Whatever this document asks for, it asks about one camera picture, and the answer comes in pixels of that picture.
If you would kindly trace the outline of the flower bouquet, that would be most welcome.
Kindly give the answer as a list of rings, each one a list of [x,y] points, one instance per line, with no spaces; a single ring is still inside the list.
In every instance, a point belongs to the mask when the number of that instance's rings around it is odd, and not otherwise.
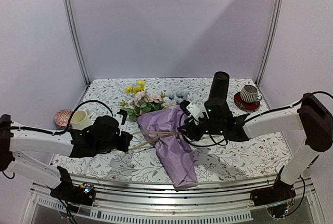
[[[145,81],[125,88],[125,93],[133,96],[120,106],[129,114],[131,122],[137,122],[140,131],[179,132],[178,127],[186,117],[182,116],[180,103],[187,99],[184,91],[166,94],[149,93]],[[153,135],[144,135],[147,141]],[[185,189],[197,184],[192,149],[182,136],[160,138],[150,143],[174,188]]]

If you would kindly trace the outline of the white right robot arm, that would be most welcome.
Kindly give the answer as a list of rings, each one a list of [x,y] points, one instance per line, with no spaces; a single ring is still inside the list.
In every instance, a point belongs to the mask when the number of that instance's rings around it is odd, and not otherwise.
[[[269,190],[273,201],[280,201],[305,169],[332,147],[332,114],[315,97],[306,93],[303,97],[284,107],[250,116],[232,115],[226,99],[210,98],[204,103],[205,111],[189,103],[189,118],[180,124],[178,131],[184,140],[199,141],[203,135],[222,135],[227,141],[245,142],[250,139],[289,130],[303,130],[305,142],[284,166]]]

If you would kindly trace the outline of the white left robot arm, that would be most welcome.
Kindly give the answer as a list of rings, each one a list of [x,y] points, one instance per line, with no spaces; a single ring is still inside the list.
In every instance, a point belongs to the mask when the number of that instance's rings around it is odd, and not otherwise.
[[[53,153],[70,158],[95,157],[112,150],[127,152],[133,136],[122,130],[124,116],[98,117],[83,129],[53,131],[23,126],[11,116],[1,116],[1,170],[25,176],[56,188],[66,200],[77,196],[77,188],[65,180],[65,172],[29,157],[25,152]]]

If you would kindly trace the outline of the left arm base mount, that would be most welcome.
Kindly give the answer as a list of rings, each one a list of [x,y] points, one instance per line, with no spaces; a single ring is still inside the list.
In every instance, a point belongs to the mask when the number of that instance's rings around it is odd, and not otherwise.
[[[60,172],[60,184],[50,190],[50,196],[65,202],[92,206],[96,196],[94,185],[84,182],[75,186],[65,168],[57,166],[57,169]]]

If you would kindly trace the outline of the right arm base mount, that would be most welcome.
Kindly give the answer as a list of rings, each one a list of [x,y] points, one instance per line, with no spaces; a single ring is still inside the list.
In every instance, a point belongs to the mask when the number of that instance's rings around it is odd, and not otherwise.
[[[281,180],[283,169],[284,166],[280,169],[272,186],[255,189],[250,193],[250,200],[254,206],[268,206],[269,215],[275,219],[288,215],[291,203],[287,203],[287,200],[293,200],[296,196],[293,184],[289,185]]]

